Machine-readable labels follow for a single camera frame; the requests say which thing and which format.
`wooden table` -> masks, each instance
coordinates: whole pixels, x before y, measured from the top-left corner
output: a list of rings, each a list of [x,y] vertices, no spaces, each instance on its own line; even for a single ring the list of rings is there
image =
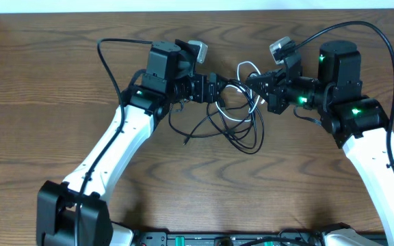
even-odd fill
[[[299,43],[349,20],[379,26],[394,47],[394,10],[0,14],[0,244],[35,243],[38,189],[74,170],[114,115],[118,104],[96,54],[99,38],[202,40],[209,53],[198,71],[234,77],[244,60],[275,69],[268,45],[281,37]],[[346,27],[311,42],[301,50],[305,75],[317,75],[319,45],[336,39],[357,43],[363,92],[388,113],[391,62],[372,30]],[[146,67],[148,50],[104,45],[122,89]],[[295,118],[291,108],[282,115],[260,108],[265,142],[253,156],[223,137],[183,146],[183,137],[161,122],[118,182],[111,218],[132,228],[182,232],[271,232],[340,221],[382,231],[363,182],[332,136]],[[204,114],[205,105],[190,103],[173,122],[189,131]]]

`green led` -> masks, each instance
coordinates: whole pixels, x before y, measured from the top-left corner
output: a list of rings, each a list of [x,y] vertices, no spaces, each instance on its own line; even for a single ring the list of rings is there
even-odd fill
[[[361,113],[361,110],[353,109],[353,110],[352,110],[352,113],[353,113],[354,115],[357,115],[358,113]]]
[[[306,103],[306,102],[308,102],[307,98],[305,98],[303,96],[299,97],[299,103]]]

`white backdrop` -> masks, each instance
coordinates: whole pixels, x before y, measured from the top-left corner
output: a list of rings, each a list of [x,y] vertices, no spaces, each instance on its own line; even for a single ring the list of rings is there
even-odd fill
[[[0,0],[0,14],[372,8],[394,8],[394,0]]]

